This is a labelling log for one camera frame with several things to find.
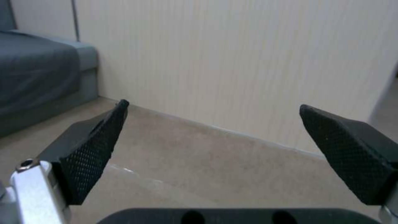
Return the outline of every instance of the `gray sofa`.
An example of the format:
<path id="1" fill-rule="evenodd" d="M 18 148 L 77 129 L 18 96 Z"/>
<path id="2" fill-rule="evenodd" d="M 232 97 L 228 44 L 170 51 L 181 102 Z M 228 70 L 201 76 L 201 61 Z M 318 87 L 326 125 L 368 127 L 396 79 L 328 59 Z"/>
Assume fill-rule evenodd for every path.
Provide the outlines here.
<path id="1" fill-rule="evenodd" d="M 0 30 L 20 32 L 15 26 L 8 0 L 0 0 Z M 25 111 L 0 116 L 0 137 L 44 121 L 45 119 L 63 113 L 73 107 L 89 102 L 98 97 L 96 75 L 98 60 L 97 52 L 94 47 L 86 43 L 67 41 L 59 38 L 43 38 L 64 43 L 76 48 L 80 61 L 79 90 Z"/>

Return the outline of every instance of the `screw hole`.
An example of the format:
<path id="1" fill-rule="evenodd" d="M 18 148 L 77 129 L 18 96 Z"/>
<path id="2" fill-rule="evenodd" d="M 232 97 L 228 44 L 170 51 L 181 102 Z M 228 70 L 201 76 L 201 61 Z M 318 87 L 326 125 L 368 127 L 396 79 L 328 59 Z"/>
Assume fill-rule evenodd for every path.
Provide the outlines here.
<path id="1" fill-rule="evenodd" d="M 272 215 L 274 224 L 297 224 L 296 219 L 286 211 L 277 211 Z"/>
<path id="2" fill-rule="evenodd" d="M 25 161 L 23 161 L 23 162 L 21 163 L 21 167 L 29 166 L 29 165 L 32 164 L 32 163 L 33 163 L 33 159 L 27 159 L 27 160 L 25 160 Z"/>
<path id="3" fill-rule="evenodd" d="M 188 211 L 181 218 L 181 224 L 204 224 L 205 218 L 197 211 Z"/>

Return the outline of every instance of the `floor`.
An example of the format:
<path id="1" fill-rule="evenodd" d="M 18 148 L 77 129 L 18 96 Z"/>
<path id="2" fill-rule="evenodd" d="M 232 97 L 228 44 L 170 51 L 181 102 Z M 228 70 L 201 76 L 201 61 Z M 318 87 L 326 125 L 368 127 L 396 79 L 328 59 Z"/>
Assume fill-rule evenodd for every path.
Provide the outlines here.
<path id="1" fill-rule="evenodd" d="M 99 98 L 0 139 L 0 180 L 70 124 L 107 111 Z M 115 151 L 72 223 L 131 207 L 334 207 L 377 218 L 324 159 L 130 106 Z"/>
<path id="2" fill-rule="evenodd" d="M 389 90 L 381 100 L 375 114 L 372 117 L 371 125 L 377 130 L 398 142 L 398 78 L 392 82 Z"/>

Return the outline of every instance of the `blue-gray fabric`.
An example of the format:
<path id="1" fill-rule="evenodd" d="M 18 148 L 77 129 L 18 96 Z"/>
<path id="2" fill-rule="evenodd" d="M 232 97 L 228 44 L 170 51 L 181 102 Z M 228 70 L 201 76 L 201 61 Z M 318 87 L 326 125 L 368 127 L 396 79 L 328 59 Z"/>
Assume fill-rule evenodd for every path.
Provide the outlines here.
<path id="1" fill-rule="evenodd" d="M 12 30 L 12 32 L 25 33 L 20 30 L 17 30 L 17 29 Z M 65 40 L 65 39 L 58 38 L 58 37 L 48 37 L 48 36 L 39 36 L 39 37 L 49 39 L 51 41 L 58 42 L 58 43 L 64 43 L 64 44 L 74 47 L 77 50 L 77 54 L 79 55 L 80 71 L 93 69 L 98 66 L 97 51 L 92 45 L 90 45 L 88 43 Z"/>
<path id="2" fill-rule="evenodd" d="M 0 116 L 76 92 L 80 62 L 67 44 L 0 31 Z"/>
<path id="3" fill-rule="evenodd" d="M 10 0 L 0 0 L 0 31 L 15 28 Z"/>
<path id="4" fill-rule="evenodd" d="M 0 116 L 0 137 L 37 124 L 97 97 L 96 70 L 86 70 L 80 74 L 80 88 L 77 92 L 47 102 L 39 107 Z"/>

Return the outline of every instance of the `white wall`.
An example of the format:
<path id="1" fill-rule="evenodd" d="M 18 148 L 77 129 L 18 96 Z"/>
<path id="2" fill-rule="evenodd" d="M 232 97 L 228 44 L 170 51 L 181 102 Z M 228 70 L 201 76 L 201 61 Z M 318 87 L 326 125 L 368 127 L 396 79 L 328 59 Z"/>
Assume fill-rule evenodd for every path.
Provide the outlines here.
<path id="1" fill-rule="evenodd" d="M 302 103 L 368 120 L 398 61 L 396 0 L 82 0 L 100 94 L 319 153 Z"/>
<path id="2" fill-rule="evenodd" d="M 71 0 L 11 0 L 19 30 L 76 40 Z"/>

